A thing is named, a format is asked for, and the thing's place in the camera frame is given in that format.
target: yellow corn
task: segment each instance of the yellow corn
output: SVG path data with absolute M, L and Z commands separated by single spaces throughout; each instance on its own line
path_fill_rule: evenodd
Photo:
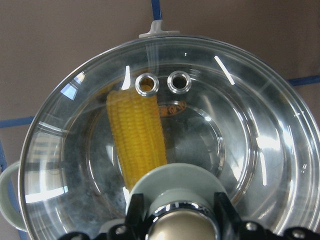
M 157 96 L 143 97 L 135 88 L 111 91 L 106 109 L 124 183 L 130 191 L 143 175 L 167 163 Z

